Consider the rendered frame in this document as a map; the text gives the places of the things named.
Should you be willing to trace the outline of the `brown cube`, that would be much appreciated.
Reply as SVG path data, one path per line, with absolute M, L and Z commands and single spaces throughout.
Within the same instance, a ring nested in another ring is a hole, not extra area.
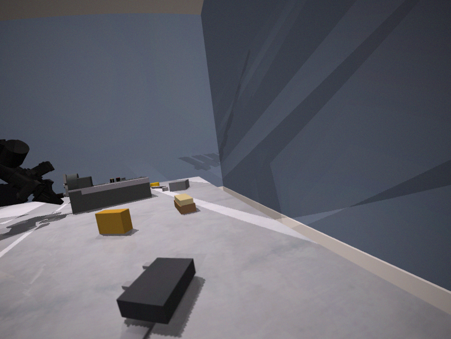
M 95 214 L 100 234 L 125 234 L 133 229 L 129 209 L 103 210 Z

